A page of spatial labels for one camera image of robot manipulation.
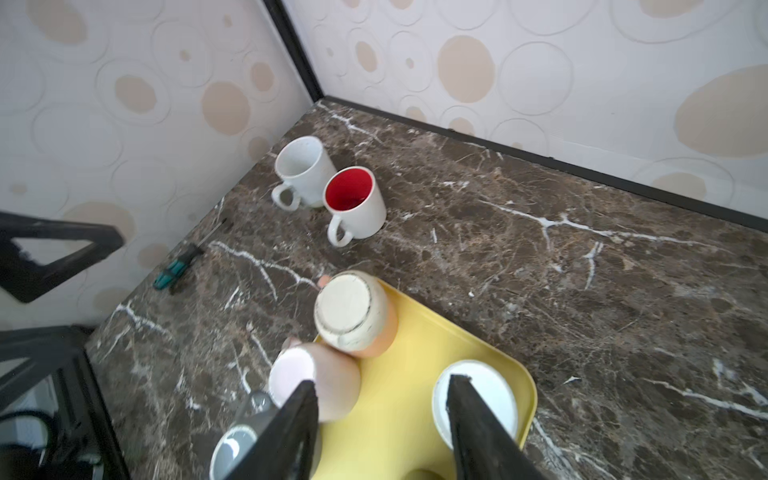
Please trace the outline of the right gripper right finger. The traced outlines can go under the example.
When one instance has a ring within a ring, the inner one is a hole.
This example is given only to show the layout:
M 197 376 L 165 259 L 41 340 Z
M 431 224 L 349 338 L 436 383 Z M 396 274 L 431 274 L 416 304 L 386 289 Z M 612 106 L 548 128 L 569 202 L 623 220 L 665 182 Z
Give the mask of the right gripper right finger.
M 457 479 L 542 479 L 464 375 L 452 375 L 447 412 Z

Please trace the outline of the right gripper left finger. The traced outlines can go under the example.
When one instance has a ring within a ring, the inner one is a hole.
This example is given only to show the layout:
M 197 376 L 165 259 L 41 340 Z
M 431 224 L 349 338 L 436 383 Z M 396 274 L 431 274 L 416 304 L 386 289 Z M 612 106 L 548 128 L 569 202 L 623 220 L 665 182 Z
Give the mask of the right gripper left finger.
M 226 479 L 310 479 L 319 452 L 318 399 L 314 383 L 304 380 Z

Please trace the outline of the white mug red inside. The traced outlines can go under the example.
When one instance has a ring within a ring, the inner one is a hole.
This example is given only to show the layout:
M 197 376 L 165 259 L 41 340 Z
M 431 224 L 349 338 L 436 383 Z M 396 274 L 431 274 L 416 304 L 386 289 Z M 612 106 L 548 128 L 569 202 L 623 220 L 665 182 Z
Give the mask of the white mug red inside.
M 372 237 L 386 221 L 381 190 L 366 167 L 352 166 L 336 173 L 324 189 L 323 201 L 332 214 L 327 238 L 337 248 Z

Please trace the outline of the white speckled mug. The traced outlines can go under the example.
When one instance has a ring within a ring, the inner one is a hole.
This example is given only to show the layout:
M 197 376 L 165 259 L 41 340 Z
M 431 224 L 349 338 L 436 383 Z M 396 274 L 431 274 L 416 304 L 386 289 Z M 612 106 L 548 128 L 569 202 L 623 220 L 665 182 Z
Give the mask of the white speckled mug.
M 282 183 L 271 193 L 281 209 L 296 211 L 301 204 L 324 206 L 324 190 L 338 172 L 321 140 L 303 136 L 291 141 L 278 154 L 275 172 Z

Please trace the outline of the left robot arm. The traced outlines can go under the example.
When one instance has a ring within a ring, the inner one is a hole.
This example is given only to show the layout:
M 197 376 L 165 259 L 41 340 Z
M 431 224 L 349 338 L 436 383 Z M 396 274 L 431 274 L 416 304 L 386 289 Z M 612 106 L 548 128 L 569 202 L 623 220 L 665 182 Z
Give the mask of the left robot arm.
M 30 304 L 125 244 L 111 225 L 1 214 L 1 288 Z M 92 328 L 1 334 L 1 476 L 127 479 L 86 355 Z

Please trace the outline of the grey mug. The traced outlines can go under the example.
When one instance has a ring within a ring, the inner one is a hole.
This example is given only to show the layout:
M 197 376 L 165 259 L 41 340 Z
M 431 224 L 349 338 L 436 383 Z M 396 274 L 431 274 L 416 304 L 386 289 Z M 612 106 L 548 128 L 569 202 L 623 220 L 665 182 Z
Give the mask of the grey mug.
M 238 407 L 230 427 L 218 440 L 209 466 L 209 479 L 225 479 L 256 444 L 277 414 L 270 395 L 252 391 Z

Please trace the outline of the black mug white base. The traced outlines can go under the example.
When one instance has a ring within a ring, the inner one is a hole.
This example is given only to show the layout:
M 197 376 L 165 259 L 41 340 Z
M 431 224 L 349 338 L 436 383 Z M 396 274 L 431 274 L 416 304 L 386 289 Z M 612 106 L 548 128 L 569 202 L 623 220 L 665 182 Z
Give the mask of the black mug white base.
M 432 414 L 438 433 L 450 450 L 453 449 L 447 411 L 449 380 L 452 375 L 469 378 L 470 383 L 490 408 L 509 436 L 515 440 L 518 411 L 514 393 L 504 377 L 490 365 L 478 360 L 461 360 L 449 365 L 439 376 L 432 393 Z

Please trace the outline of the pink mug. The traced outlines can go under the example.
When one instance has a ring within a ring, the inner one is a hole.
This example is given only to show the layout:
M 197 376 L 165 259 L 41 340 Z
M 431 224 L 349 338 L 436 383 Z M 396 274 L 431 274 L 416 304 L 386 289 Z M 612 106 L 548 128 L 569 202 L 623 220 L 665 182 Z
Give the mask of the pink mug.
M 314 383 L 321 423 L 347 417 L 360 395 L 360 369 L 352 357 L 322 343 L 290 337 L 273 362 L 268 393 L 282 407 L 304 380 Z

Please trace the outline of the cream and peach mug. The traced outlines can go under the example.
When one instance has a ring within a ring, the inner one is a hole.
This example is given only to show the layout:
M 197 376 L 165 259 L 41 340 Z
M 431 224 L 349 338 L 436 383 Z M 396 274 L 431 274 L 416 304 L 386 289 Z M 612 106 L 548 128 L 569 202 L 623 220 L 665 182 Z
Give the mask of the cream and peach mug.
M 398 331 L 397 310 L 384 287 L 358 270 L 331 277 L 315 301 L 314 322 L 327 344 L 357 358 L 382 355 Z

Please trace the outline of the yellow plastic tray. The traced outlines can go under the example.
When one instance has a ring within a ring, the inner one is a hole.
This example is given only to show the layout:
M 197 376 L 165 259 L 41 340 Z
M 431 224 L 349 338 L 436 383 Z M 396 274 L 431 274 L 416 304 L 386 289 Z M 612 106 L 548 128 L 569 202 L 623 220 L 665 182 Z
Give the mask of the yellow plastic tray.
M 516 400 L 515 440 L 523 446 L 538 403 L 525 366 L 391 285 L 383 288 L 398 313 L 396 338 L 382 355 L 359 360 L 361 390 L 351 413 L 320 425 L 315 478 L 401 479 L 419 469 L 455 478 L 431 404 L 440 374 L 462 360 L 483 362 L 504 377 Z

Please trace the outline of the green handled screwdriver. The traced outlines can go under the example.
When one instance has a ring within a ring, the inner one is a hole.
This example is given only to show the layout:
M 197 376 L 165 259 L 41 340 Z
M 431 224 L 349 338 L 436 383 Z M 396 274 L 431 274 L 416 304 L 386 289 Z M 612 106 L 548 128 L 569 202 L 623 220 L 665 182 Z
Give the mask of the green handled screwdriver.
M 161 273 L 155 278 L 153 288 L 161 291 L 170 288 L 174 283 L 180 280 L 185 272 L 192 265 L 194 260 L 205 253 L 204 246 L 211 237 L 224 225 L 229 223 L 228 219 L 221 220 L 206 236 L 197 243 L 188 244 L 182 253 L 168 264 Z

